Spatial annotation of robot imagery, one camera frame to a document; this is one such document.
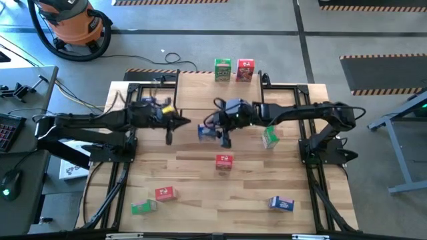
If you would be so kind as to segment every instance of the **concrete floor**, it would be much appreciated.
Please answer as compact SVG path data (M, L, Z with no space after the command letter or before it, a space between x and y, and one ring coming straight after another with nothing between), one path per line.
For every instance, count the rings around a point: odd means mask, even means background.
M114 27L121 30L298 30L292 0L230 0L229 3L213 5L135 7L113 7L106 0L91 2L95 8L108 14L115 23ZM321 11L316 0L300 0L300 9L306 31L427 30L425 13ZM7 1L7 8L0 15L0 32L10 32L8 28L20 27L31 27L26 6L17 7L14 2ZM2 33L2 36L26 49L45 65L59 66L60 80L78 96L95 105L104 104L109 83L121 81L128 68L179 67L193 70L191 65L156 66L131 58L74 63L58 59L48 52L39 41L35 41L36 34ZM359 153L359 158L348 164L348 174L358 224L367 233L425 239L427 189L390 196L387 187L403 183L396 156L384 129L371 133L366 128L369 122L392 112L409 96L351 96L338 57L351 54L425 53L425 40L423 37L307 37L314 81L327 85L332 101L342 101L368 110L367 115L358 121L357 128L341 134L349 137L346 148ZM307 83L298 36L117 34L112 37L106 55L132 54L163 61L165 53L170 51L179 53L183 60L193 61L200 70L207 71L213 70L213 58L216 57L254 58L256 68L268 72L273 82ZM84 107L63 98L57 90L53 98L49 106L51 111L87 112ZM419 166L426 170L422 171L424 173L427 172L426 167L425 164ZM46 192L55 192L52 190L54 186L45 186ZM74 209L77 213L79 191L83 189L70 189L77 192L48 196L43 215L54 218L56 214L64 215L52 211L52 202L62 204L64 209ZM58 217L57 220L59 223L56 225L34 227L32 232L72 229L75 214Z

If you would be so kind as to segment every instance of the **small carton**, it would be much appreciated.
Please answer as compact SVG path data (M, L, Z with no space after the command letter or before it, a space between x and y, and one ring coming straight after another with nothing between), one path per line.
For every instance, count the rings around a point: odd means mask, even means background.
M266 127L262 135L262 142L266 149L272 149L279 142L278 136L274 133L274 126Z
M157 211L157 203L153 200L145 200L139 203L131 203L132 215L146 214Z
M233 156L216 155L216 169L220 171L231 171L233 167Z
M232 77L232 60L215 59L215 81L230 81Z
M160 189L156 189L155 191L155 200L166 202L177 199L178 192L173 187L162 187Z
M236 81L250 82L254 74L255 61L253 59L238 59L238 72Z
M200 142L216 141L216 131L213 128L206 127L203 123L197 126L197 135Z
M270 199L268 203L270 209L277 209L281 211L293 211L294 210L294 200L288 199L285 197L275 196Z

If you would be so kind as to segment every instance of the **wooden table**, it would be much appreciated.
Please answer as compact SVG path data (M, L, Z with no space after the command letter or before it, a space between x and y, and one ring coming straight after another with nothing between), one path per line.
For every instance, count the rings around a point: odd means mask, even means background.
M112 82L106 105L111 105L116 91L125 96L128 84ZM328 100L325 85L310 84L308 88L312 103ZM300 163L298 152L300 132L297 121L278 125L280 142L272 150L264 149L262 127L232 132L232 149L222 149L218 142L200 143L197 137L197 124L215 109L214 97L243 97L248 101L259 101L259 90L257 75L252 83L215 83L213 73L179 75L177 107L183 109L183 116L190 118L191 123L174 132L171 146L165 145L165 130L137 130L137 157L131 164L127 181L121 232L315 232L306 170ZM294 104L291 91L265 90L264 95L268 103ZM165 97L173 97L173 89L160 89L157 98ZM323 120L316 121L318 131L325 125ZM223 175L215 170L216 154L221 153L232 153L235 157L230 174ZM111 166L105 163L92 179L86 201L87 219L105 198ZM345 220L357 228L346 175L337 166L326 165L324 170L332 203ZM178 191L177 201L158 203L155 213L131 214L131 203L155 199L154 189L170 185ZM276 195L294 199L294 212L269 210L268 199ZM115 206L116 200L112 204L110 221ZM326 226L321 203L320 211ZM76 227L82 225L80 215Z

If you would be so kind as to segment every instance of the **orange shop vacuum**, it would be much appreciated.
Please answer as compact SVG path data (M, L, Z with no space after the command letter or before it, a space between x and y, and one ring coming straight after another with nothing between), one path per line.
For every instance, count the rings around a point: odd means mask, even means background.
M53 40L54 46L40 26L35 6L57 36ZM113 22L101 11L94 10L88 0L28 0L28 9L41 42L56 56L70 61L90 61L107 51ZM98 45L97 40L101 37L103 43ZM87 46L91 54L70 55L65 49L66 44Z

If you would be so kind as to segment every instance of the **black robotic arm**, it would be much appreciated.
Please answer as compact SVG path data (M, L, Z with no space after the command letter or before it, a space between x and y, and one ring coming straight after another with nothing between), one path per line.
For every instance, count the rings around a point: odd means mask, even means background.
M171 106L151 100L131 102L126 108L101 115L57 114L37 120L37 148L88 169L89 157L64 145L59 140L74 139L94 143L83 148L91 153L90 161L131 162L135 156L137 138L131 129L166 129L166 144L172 143L172 131L190 122ZM109 129L101 133L88 129Z
M329 124L321 133L310 137L308 147L311 151L325 149L328 142L339 132L349 131L356 126L353 110L356 107L350 107L339 102L282 107L275 103L253 102L249 104L243 99L232 99L225 102L217 98L214 103L220 110L205 119L205 126L222 129L222 131L218 131L217 135L221 139L222 147L225 148L232 146L229 136L230 131L251 125L268 127L277 125L282 121L323 119Z

